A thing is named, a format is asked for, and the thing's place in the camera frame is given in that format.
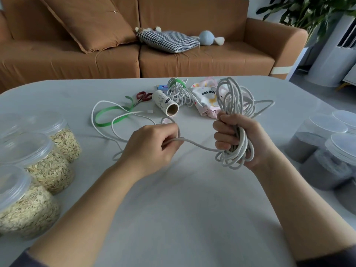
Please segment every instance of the bundled cable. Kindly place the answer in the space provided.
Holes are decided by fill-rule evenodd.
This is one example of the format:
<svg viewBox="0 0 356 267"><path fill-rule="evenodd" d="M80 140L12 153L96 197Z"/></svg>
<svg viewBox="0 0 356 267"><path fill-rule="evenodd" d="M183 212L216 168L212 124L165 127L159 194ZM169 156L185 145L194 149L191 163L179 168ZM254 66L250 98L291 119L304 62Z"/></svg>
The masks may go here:
<svg viewBox="0 0 356 267"><path fill-rule="evenodd" d="M168 82L169 90L167 91L167 94L169 94L169 96L179 106L186 104L189 107L191 107L194 104L194 95L189 90L187 90L185 88L186 82L187 82L187 80L181 81L177 78L171 78ZM224 90L226 92L225 94L220 93L223 85L226 86L226 88L227 88L227 90ZM235 113L242 114L242 115L248 116L250 118L255 118L256 116L258 116L262 112L264 112L266 109L268 109L274 105L273 100L255 101L251 92L247 88L238 85L238 83L231 77L220 80L220 82L216 88L216 99L217 99L217 102L223 112L226 112L227 114L235 114ZM94 122L93 122L94 110L95 110L96 106L101 102L109 102L109 101L100 101L100 102L96 103L93 110L91 111L91 123L94 126L94 128L96 129L96 131L98 131L98 133L100 133L102 136L104 136L107 139L115 141L121 150L120 153L122 153L123 150L120 147L119 142L116 139L110 138L110 137L102 134L94 125ZM256 105L258 103L270 103L270 104L267 107L263 108L262 110L260 110L259 112L256 113ZM119 140L121 140L123 142L127 142L127 140L122 139L115 132L114 127L113 127L113 124L116 119L118 119L122 116L125 116L125 115L134 114L136 116L146 118L146 119L150 120L153 124L156 124L152 119L150 119L146 116L137 115L137 113L141 113L144 111L129 112L126 109L124 109L123 107L121 107L121 108L124 111L126 111L126 113L122 114L120 116L117 116L112 120L111 129L112 129L114 135ZM164 118L162 118L161 123L163 123L163 121L165 119L169 119L172 122L174 122L174 120L172 118L164 117ZM220 162L223 167L229 167L231 169L239 169L245 163L245 161L251 161L253 159L253 157L255 155L255 150L253 148L251 141L248 139L245 130L242 127L232 126L232 128L234 129L235 137L240 139L240 142L238 145L232 145L229 150L218 150L218 149L208 148L208 147L205 147L199 143L196 143L189 139L183 138L180 136L179 128L178 128L177 138L170 139L170 140L166 141L164 144L166 145L171 141L186 141L186 142L192 143L204 150L211 151L211 152L217 152L217 154L215 156L215 160Z"/></svg>

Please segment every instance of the gray floor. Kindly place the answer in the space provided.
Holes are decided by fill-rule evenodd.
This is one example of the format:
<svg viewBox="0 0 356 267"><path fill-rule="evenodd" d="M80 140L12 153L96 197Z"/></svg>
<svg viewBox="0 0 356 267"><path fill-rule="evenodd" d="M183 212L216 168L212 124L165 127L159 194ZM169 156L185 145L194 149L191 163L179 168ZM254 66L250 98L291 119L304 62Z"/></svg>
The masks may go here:
<svg viewBox="0 0 356 267"><path fill-rule="evenodd" d="M294 74L290 82L338 110L347 110L356 113L356 86L347 86L336 92L335 88L323 87L310 83L300 74Z"/></svg>

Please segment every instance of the paper roll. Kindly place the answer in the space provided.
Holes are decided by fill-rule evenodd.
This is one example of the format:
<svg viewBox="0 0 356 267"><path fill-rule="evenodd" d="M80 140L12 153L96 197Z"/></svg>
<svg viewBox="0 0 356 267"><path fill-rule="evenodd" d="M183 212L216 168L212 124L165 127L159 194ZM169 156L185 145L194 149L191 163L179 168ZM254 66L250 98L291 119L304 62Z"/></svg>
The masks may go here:
<svg viewBox="0 0 356 267"><path fill-rule="evenodd" d="M154 92L154 102L156 105L167 115L167 116L175 116L179 110L179 106L176 102L174 102L170 97L168 97L161 90L157 90Z"/></svg>

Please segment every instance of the houndstooth pillow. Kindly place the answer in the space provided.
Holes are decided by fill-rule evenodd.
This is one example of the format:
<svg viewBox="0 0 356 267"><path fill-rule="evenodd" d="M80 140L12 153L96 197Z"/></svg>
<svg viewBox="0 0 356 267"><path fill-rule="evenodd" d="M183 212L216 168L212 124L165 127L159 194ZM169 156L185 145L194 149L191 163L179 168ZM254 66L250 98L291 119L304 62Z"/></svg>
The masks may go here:
<svg viewBox="0 0 356 267"><path fill-rule="evenodd" d="M199 41L175 31L143 31L138 38L147 45L169 53L180 53L200 45Z"/></svg>

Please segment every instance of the jar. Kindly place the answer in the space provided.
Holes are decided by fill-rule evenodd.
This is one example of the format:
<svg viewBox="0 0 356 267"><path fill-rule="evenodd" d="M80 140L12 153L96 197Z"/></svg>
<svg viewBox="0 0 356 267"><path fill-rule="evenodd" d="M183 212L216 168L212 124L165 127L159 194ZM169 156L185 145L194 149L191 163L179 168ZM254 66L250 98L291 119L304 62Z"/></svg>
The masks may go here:
<svg viewBox="0 0 356 267"><path fill-rule="evenodd" d="M23 132L24 119L16 113L0 114L0 142L7 141Z"/></svg>
<svg viewBox="0 0 356 267"><path fill-rule="evenodd" d="M337 189L335 197L346 210L356 215L356 180L351 178Z"/></svg>
<svg viewBox="0 0 356 267"><path fill-rule="evenodd" d="M347 126L334 116L315 114L302 123L284 151L294 161L304 163L332 134L346 131Z"/></svg>
<svg viewBox="0 0 356 267"><path fill-rule="evenodd" d="M356 135L338 133L307 159L300 173L310 185L332 190L352 177L355 166Z"/></svg>
<svg viewBox="0 0 356 267"><path fill-rule="evenodd" d="M58 112L46 111L27 118L26 132L46 134L54 141L69 163L82 152L67 121Z"/></svg>
<svg viewBox="0 0 356 267"><path fill-rule="evenodd" d="M346 110L336 110L332 113L337 119L347 125L348 133L356 134L356 114Z"/></svg>
<svg viewBox="0 0 356 267"><path fill-rule="evenodd" d="M45 233L59 216L56 199L27 171L0 166L0 234L32 239Z"/></svg>
<svg viewBox="0 0 356 267"><path fill-rule="evenodd" d="M74 178L69 162L45 134L23 133L1 143L0 164L26 169L53 194L68 187Z"/></svg>

